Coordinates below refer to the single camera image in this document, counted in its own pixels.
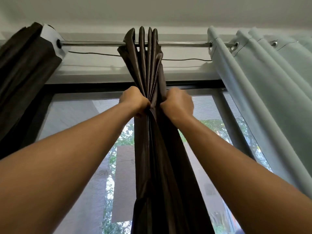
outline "black window frame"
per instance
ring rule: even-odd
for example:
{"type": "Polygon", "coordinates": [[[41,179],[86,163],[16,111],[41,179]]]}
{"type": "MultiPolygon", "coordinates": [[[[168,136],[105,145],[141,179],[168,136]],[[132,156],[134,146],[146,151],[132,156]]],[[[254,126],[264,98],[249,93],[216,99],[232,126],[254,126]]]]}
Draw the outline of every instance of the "black window frame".
{"type": "MultiPolygon", "coordinates": [[[[254,155],[223,95],[226,88],[222,80],[167,81],[166,84],[167,89],[171,87],[178,87],[184,90],[211,89],[211,95],[213,96],[213,100],[233,145],[255,160],[254,155]]],[[[37,135],[45,120],[49,105],[55,94],[122,92],[133,85],[135,85],[134,82],[44,85],[20,120],[0,142],[0,148],[2,150],[0,159],[36,141],[37,135]]]]}

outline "ceiling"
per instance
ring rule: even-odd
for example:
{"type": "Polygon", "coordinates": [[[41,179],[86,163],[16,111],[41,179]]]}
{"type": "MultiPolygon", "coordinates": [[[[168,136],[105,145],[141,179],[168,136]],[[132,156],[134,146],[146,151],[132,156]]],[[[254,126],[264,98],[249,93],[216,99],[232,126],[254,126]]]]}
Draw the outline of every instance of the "ceiling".
{"type": "Polygon", "coordinates": [[[10,22],[312,27],[312,0],[0,0],[10,22]]]}

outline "window glass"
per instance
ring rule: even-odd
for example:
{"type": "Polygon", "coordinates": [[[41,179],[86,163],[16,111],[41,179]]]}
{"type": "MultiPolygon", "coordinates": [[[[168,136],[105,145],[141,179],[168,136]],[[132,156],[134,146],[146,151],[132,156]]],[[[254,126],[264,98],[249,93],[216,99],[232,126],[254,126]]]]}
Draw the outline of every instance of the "window glass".
{"type": "MultiPolygon", "coordinates": [[[[37,140],[92,118],[117,103],[118,99],[53,101],[37,140]]],[[[54,234],[130,233],[135,197],[132,118],[54,234]]]]}
{"type": "Polygon", "coordinates": [[[228,105],[230,106],[230,108],[232,110],[232,113],[233,113],[241,131],[243,132],[245,140],[247,141],[256,161],[259,164],[261,164],[262,166],[264,166],[266,169],[268,169],[272,172],[272,169],[271,169],[269,163],[267,162],[266,158],[264,157],[258,143],[256,142],[254,136],[252,135],[251,131],[249,130],[244,118],[240,114],[240,112],[239,112],[238,108],[236,107],[232,97],[230,96],[230,94],[228,92],[224,92],[223,94],[224,94],[226,101],[228,102],[228,105]]]}
{"type": "MultiPolygon", "coordinates": [[[[224,140],[232,143],[212,96],[193,96],[192,99],[194,102],[194,117],[204,125],[208,126],[224,140]]],[[[227,205],[224,203],[222,197],[200,165],[181,132],[180,135],[184,143],[185,150],[189,156],[189,160],[196,176],[199,189],[207,207],[215,233],[235,233],[236,231],[240,230],[240,225],[236,221],[231,211],[228,209],[227,205]]]]}

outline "person's right hand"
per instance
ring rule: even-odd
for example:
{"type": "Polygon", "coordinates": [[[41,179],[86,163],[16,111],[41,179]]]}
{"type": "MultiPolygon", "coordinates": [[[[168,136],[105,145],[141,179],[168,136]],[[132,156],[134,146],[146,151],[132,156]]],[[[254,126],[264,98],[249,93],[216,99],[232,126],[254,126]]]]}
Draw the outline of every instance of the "person's right hand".
{"type": "Polygon", "coordinates": [[[192,97],[185,90],[178,88],[167,91],[167,99],[160,104],[160,107],[177,128],[184,119],[193,116],[192,97]]]}

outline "person's left hand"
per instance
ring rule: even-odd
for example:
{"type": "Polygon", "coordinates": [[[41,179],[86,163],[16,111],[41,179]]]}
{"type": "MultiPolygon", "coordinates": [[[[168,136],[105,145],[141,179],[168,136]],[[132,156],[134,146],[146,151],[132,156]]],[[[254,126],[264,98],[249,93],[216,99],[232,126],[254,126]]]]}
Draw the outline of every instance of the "person's left hand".
{"type": "Polygon", "coordinates": [[[151,106],[149,100],[144,97],[138,87],[135,86],[131,86],[122,93],[119,98],[119,103],[125,103],[134,107],[135,114],[141,114],[145,108],[151,106]]]}

